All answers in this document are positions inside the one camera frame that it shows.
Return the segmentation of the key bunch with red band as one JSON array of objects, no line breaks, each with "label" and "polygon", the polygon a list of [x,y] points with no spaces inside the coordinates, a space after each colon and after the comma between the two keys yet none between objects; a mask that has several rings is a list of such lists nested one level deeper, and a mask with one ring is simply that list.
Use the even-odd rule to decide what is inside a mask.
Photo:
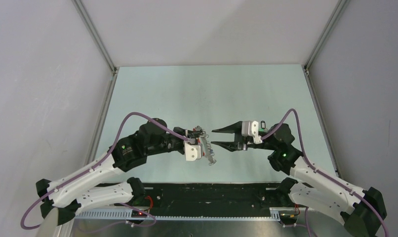
[{"label": "key bunch with red band", "polygon": [[209,161],[209,165],[212,166],[216,163],[214,158],[214,151],[211,147],[211,143],[208,140],[208,135],[206,131],[200,126],[194,127],[193,131],[199,132],[198,144],[201,145],[202,157],[205,157]]}]

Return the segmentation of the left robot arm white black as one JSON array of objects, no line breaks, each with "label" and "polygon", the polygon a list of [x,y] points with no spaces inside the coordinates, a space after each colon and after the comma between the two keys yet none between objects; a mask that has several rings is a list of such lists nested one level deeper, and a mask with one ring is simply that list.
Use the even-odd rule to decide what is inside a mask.
[{"label": "left robot arm white black", "polygon": [[115,145],[97,160],[57,181],[41,179],[36,183],[41,198],[40,212],[45,218],[57,208],[58,225],[65,224],[81,213],[116,203],[141,205],[146,199],[144,186],[139,178],[102,187],[101,184],[144,165],[149,156],[179,152],[187,161],[202,157],[205,134],[201,128],[193,130],[167,128],[165,121],[153,118],[139,129],[120,138]]}]

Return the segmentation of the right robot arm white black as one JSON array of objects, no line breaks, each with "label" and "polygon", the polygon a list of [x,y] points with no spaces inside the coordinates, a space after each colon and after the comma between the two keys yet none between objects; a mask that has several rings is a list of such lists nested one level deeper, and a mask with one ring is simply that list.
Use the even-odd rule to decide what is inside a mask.
[{"label": "right robot arm white black", "polygon": [[213,142],[230,152],[272,151],[268,156],[271,167],[288,175],[276,193],[282,206],[294,203],[311,208],[336,220],[354,237],[376,236],[387,217],[380,191],[353,185],[320,169],[292,145],[295,138],[286,123],[261,129],[257,121],[239,121],[213,132],[234,134],[232,142]]}]

